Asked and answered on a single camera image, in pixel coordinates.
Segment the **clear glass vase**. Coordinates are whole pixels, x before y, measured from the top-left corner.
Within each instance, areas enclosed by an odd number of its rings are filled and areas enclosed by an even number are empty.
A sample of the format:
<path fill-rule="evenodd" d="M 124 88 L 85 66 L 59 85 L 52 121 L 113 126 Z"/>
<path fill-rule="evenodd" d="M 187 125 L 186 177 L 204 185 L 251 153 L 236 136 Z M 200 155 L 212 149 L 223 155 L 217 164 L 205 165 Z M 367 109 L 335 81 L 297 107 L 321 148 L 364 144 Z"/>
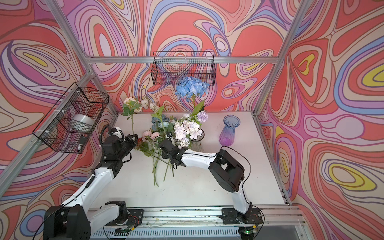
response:
<path fill-rule="evenodd" d="M 203 144 L 202 144 L 202 141 L 205 137 L 205 132 L 202 131 L 202 134 L 200 136 L 197 137 L 197 139 L 192 139 L 191 140 L 191 147 L 190 149 L 192 149 L 193 151 L 195 152 L 203 152 L 204 149 L 203 149 Z"/>

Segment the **cream pink rose stem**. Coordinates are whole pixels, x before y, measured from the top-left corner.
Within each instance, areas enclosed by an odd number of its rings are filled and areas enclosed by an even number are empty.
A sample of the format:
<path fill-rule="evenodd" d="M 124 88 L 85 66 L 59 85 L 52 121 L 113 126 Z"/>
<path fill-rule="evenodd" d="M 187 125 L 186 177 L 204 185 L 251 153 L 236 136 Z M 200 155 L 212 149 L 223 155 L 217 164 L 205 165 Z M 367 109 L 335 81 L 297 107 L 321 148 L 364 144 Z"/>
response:
<path fill-rule="evenodd" d="M 148 109 L 150 102 L 147 98 L 138 100 L 132 97 L 128 97 L 123 102 L 123 113 L 122 116 L 127 117 L 127 120 L 131 120 L 132 134 L 134 130 L 134 115 L 140 113 L 143 109 Z"/>

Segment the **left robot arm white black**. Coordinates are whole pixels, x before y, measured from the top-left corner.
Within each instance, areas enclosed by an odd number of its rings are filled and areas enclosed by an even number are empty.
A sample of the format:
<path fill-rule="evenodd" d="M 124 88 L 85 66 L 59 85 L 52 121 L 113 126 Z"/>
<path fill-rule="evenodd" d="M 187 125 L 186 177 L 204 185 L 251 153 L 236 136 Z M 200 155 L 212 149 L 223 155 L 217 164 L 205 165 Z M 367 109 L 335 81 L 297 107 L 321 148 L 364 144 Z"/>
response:
<path fill-rule="evenodd" d="M 101 209 L 89 214 L 92 203 L 103 189 L 116 178 L 124 158 L 138 144 L 138 135 L 124 136 L 119 128 L 107 126 L 109 136 L 100 137 L 102 157 L 90 178 L 59 206 L 50 207 L 44 216 L 45 240 L 89 240 L 105 225 L 125 225 L 130 214 L 124 201 L 109 201 Z"/>

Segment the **blue hydrangea stem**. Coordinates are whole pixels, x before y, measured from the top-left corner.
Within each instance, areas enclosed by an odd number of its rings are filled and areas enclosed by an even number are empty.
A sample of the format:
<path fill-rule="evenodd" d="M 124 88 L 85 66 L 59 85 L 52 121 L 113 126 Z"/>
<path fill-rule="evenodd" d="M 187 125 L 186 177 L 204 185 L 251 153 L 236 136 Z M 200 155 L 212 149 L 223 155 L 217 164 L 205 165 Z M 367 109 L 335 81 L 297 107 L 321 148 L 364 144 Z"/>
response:
<path fill-rule="evenodd" d="M 193 115 L 201 112 L 205 105 L 203 96 L 209 93 L 210 84 L 194 77 L 184 77 L 176 87 L 175 95 L 187 101 L 192 101 Z"/>

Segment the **purple allium flower stem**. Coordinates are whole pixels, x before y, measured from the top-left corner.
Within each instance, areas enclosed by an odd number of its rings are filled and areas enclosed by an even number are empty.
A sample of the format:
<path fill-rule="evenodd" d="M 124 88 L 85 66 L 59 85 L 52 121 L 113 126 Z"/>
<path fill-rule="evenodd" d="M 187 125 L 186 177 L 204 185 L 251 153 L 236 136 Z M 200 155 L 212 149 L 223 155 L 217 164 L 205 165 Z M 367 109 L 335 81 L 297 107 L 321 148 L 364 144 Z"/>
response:
<path fill-rule="evenodd" d="M 197 121 L 199 123 L 205 123 L 208 120 L 209 116 L 205 111 L 201 111 L 197 113 Z"/>

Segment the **pale pink hydrangea bunch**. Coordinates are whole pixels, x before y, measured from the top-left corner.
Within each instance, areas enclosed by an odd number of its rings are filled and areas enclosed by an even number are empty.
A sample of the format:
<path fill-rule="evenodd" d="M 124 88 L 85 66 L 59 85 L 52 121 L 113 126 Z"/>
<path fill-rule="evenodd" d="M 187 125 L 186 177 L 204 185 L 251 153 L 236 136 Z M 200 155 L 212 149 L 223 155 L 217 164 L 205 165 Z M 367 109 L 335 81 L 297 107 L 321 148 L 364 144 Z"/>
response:
<path fill-rule="evenodd" d="M 176 119 L 174 122 L 176 146 L 179 149 L 189 148 L 193 141 L 201 140 L 204 135 L 201 126 L 197 115 L 184 114 L 182 118 Z"/>

